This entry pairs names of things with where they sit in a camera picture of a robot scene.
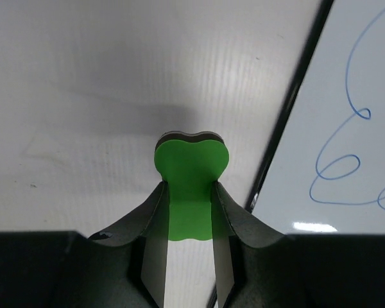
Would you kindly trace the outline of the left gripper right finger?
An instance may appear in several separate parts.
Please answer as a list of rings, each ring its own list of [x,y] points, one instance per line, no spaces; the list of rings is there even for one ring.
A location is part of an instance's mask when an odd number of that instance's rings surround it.
[[[282,234],[211,189],[220,307],[385,307],[385,235]]]

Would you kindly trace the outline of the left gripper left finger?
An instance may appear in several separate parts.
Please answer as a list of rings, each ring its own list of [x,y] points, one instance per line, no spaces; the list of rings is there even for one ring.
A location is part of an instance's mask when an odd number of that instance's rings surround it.
[[[90,237],[0,232],[0,307],[162,307],[168,235],[166,182]]]

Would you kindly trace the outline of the green whiteboard eraser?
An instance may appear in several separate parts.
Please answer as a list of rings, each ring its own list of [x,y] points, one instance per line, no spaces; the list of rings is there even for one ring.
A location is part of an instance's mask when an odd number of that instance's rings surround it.
[[[212,184],[228,162],[225,142],[214,132],[170,131],[160,136],[154,164],[169,189],[170,241],[212,239]]]

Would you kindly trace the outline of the small whiteboard black frame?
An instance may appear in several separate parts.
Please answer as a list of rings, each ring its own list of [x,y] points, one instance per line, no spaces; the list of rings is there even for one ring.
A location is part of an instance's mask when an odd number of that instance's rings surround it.
[[[335,1],[253,215],[282,233],[385,234],[385,1]]]

